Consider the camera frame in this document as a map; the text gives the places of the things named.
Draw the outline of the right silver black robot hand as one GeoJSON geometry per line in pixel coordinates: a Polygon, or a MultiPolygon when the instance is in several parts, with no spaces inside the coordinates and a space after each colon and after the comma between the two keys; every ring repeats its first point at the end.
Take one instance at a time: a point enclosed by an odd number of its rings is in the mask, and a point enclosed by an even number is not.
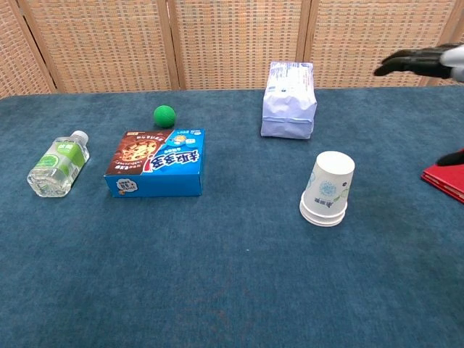
{"type": "Polygon", "coordinates": [[[383,59],[373,74],[377,77],[395,72],[463,83],[463,43],[443,43],[422,49],[402,49],[383,59]]]}

